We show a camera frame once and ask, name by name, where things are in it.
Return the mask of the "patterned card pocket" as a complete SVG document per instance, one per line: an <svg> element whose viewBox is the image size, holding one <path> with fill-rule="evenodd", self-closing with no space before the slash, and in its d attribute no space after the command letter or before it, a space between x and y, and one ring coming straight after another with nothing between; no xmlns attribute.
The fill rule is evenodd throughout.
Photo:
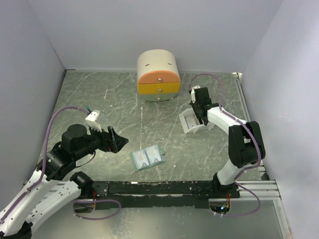
<svg viewBox="0 0 319 239"><path fill-rule="evenodd" d="M162 162L162 157L157 145L153 145L146 148L146 154L150 161L150 164L156 164Z"/></svg>
<svg viewBox="0 0 319 239"><path fill-rule="evenodd" d="M142 170L150 165L148 157L143 149L133 152L132 156L137 170Z"/></svg>

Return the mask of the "mint green card holder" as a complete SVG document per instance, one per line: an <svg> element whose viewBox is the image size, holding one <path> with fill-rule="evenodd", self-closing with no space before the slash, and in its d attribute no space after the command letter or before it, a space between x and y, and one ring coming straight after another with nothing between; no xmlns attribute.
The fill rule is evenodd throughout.
<svg viewBox="0 0 319 239"><path fill-rule="evenodd" d="M159 144L156 144L156 145L157 145L158 148L159 148L159 151L160 151L160 154L161 154L161 157L162 157L162 162L156 163L156 164L150 164L149 166L143 168L142 170L145 170L145 169L148 169L148 168L152 168L152 167L154 167L154 166L157 166L157 165L160 165L160 164L163 164L163 163L166 162L164 150L162 149L162 147L161 147ZM131 158L131 161L132 161L132 163L133 163L134 171L135 171L135 172L142 171L142 170L137 170L137 169L136 169L136 166L135 166L135 163L134 163L134 160L133 160L132 153L133 153L133 152L130 153L130 158Z"/></svg>

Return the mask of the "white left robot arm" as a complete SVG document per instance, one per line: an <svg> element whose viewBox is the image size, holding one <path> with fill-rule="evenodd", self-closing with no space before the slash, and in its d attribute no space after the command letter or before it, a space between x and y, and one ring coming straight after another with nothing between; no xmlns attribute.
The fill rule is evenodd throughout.
<svg viewBox="0 0 319 239"><path fill-rule="evenodd" d="M12 202L0 213L2 239L29 239L40 222L45 221L68 202L86 199L93 193L93 180L84 172L74 173L62 188L45 198L65 176L76 168L76 162L96 150L118 153L129 140L110 126L96 131L73 124L62 134L61 141L43 157L31 178Z"/></svg>

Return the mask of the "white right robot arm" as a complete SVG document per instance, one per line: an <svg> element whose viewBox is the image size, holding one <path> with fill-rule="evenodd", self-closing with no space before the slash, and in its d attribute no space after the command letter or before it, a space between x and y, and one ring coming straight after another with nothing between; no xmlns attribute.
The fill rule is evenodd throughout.
<svg viewBox="0 0 319 239"><path fill-rule="evenodd" d="M190 105L200 123L209 123L222 129L228 135L228 157L224 167L212 179L212 186L197 189L199 194L213 194L224 197L238 189L237 178L246 170L256 168L265 158L266 151L260 126L256 121L241 120L213 103L206 87L195 86L189 90Z"/></svg>

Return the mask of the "white card tray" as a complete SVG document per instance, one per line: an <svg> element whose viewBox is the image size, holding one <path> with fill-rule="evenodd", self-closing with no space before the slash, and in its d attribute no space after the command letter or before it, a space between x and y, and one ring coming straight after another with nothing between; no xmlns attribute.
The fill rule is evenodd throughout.
<svg viewBox="0 0 319 239"><path fill-rule="evenodd" d="M179 119L185 134L197 133L198 131L206 131L214 128L213 123L200 123L192 108L188 108L179 114Z"/></svg>

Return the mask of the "round pastel drawer cabinet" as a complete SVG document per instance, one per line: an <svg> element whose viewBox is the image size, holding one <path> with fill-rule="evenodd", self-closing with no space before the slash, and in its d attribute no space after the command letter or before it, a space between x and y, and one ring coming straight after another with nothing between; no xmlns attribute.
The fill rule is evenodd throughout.
<svg viewBox="0 0 319 239"><path fill-rule="evenodd" d="M181 80L174 55L163 49L142 53L137 60L137 92L143 100L172 100L180 91Z"/></svg>

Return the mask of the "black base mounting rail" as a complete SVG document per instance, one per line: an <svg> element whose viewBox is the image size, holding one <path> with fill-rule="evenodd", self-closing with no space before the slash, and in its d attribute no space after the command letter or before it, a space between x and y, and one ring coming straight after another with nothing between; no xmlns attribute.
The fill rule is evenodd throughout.
<svg viewBox="0 0 319 239"><path fill-rule="evenodd" d="M221 186L211 181L94 181L84 188L80 199L111 199L122 208L195 207L208 209L210 200L238 199L238 187L233 183Z"/></svg>

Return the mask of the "aluminium frame rail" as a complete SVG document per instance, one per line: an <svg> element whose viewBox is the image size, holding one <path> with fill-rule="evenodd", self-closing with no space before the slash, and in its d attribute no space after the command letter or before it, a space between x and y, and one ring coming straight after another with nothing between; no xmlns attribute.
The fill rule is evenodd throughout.
<svg viewBox="0 0 319 239"><path fill-rule="evenodd" d="M84 172L77 171L68 180L47 180L43 177L42 182L32 187L40 175L41 171L35 170L31 178L21 189L27 195L34 194L40 201L48 199L54 193L57 193L58 197L73 194L77 199L81 200L79 197L84 192L84 188L94 182ZM275 181L241 181L237 182L236 185L238 186L240 197L238 199L231 198L232 200L254 200L256 197L259 197L261 200L280 199L279 189ZM214 199L209 202L222 201Z"/></svg>

